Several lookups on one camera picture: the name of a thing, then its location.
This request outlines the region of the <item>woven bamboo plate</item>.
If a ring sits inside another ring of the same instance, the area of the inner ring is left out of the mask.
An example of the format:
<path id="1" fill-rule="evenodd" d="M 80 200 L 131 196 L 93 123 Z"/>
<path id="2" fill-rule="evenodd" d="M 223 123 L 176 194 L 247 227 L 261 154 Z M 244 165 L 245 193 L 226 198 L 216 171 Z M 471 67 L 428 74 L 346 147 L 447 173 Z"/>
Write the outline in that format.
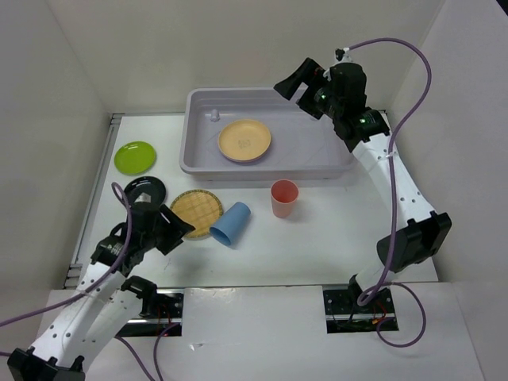
<path id="1" fill-rule="evenodd" d="M 177 196 L 169 209 L 181 220 L 194 226 L 185 238 L 196 240 L 210 235 L 210 227 L 223 215 L 219 198 L 208 190 L 194 189 Z"/>

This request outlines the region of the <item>blue plastic cup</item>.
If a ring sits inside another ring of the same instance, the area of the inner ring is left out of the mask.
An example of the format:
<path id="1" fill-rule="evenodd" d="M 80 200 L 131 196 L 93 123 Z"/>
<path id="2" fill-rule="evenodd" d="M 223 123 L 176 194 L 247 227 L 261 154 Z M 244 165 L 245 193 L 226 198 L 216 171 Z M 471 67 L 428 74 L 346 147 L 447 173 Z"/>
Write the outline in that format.
<path id="1" fill-rule="evenodd" d="M 210 235 L 225 246 L 236 244 L 251 217 L 250 208 L 243 202 L 236 202 L 210 227 Z"/>

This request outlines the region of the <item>purple plastic plate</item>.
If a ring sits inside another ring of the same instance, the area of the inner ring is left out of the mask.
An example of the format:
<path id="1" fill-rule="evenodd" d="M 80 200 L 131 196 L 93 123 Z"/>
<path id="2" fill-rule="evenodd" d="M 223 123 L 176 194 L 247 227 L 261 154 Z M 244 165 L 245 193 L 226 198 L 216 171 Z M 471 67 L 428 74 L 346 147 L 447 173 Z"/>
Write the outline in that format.
<path id="1" fill-rule="evenodd" d="M 228 161 L 232 162 L 232 163 L 235 163 L 235 164 L 251 164 L 251 163 L 255 163 L 255 162 L 258 162 L 260 160 L 262 160 L 265 156 L 267 155 L 267 153 L 264 153 L 262 155 L 259 155 L 257 157 L 254 157 L 252 159 L 249 159 L 249 160 L 240 160 L 240 159 L 235 159 L 231 156 L 227 156 L 226 154 L 221 154 L 221 156 L 223 156 L 225 159 L 227 159 Z"/>

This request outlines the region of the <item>cream yellow plastic plate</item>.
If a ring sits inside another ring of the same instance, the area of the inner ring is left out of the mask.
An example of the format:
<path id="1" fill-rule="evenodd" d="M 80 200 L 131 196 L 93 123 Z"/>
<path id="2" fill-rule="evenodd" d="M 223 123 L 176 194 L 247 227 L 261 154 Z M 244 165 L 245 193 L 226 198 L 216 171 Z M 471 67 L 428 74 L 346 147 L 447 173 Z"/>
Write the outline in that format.
<path id="1" fill-rule="evenodd" d="M 218 134 L 217 146 L 221 154 L 249 160 L 268 151 L 271 146 L 271 131 L 257 120 L 233 121 Z"/>

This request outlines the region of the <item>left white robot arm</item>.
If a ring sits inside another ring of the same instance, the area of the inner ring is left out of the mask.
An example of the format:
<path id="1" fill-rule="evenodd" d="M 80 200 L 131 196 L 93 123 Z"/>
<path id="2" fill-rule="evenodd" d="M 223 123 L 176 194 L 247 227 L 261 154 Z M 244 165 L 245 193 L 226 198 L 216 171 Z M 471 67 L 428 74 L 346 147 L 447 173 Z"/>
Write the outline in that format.
<path id="1" fill-rule="evenodd" d="M 126 220 L 98 242 L 81 283 L 50 326 L 27 348 L 13 350 L 7 366 L 15 380 L 83 380 L 97 355 L 135 317 L 149 317 L 167 298 L 153 282 L 133 275 L 144 255 L 177 248 L 194 226 L 165 205 L 129 202 L 112 185 Z"/>

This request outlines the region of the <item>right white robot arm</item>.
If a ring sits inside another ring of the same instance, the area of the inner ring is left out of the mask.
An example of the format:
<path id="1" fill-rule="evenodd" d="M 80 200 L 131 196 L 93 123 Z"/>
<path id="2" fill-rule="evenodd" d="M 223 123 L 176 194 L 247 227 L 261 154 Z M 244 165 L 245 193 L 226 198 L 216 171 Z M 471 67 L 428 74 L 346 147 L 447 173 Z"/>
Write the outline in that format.
<path id="1" fill-rule="evenodd" d="M 391 231 L 376 245 L 375 262 L 350 280 L 348 303 L 357 312 L 374 305 L 377 292 L 396 274 L 434 256 L 452 227 L 422 195 L 394 143 L 382 114 L 367 106 L 363 68 L 340 62 L 324 69 L 311 58 L 274 86 L 286 100 L 301 85 L 298 107 L 311 117 L 328 117 L 335 134 L 369 174 L 382 200 L 391 208 Z"/>

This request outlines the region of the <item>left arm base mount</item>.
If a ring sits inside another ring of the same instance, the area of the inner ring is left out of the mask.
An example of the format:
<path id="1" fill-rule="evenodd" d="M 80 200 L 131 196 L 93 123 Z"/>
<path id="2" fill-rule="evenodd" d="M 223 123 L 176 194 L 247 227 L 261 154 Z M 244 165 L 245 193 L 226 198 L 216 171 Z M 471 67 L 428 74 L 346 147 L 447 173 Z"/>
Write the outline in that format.
<path id="1" fill-rule="evenodd" d="M 158 337 L 172 325 L 165 337 L 182 335 L 184 289 L 162 288 L 157 291 L 153 304 L 131 318 L 118 332 L 119 337 Z"/>

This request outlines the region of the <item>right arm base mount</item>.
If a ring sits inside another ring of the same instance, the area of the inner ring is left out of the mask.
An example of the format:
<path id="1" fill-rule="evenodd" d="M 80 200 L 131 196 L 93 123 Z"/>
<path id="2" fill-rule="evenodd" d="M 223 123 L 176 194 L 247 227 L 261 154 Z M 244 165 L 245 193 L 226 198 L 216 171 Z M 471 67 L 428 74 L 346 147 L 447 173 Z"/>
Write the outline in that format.
<path id="1" fill-rule="evenodd" d="M 398 331 L 391 292 L 385 288 L 366 306 L 358 306 L 345 285 L 323 287 L 322 296 L 328 334 Z"/>

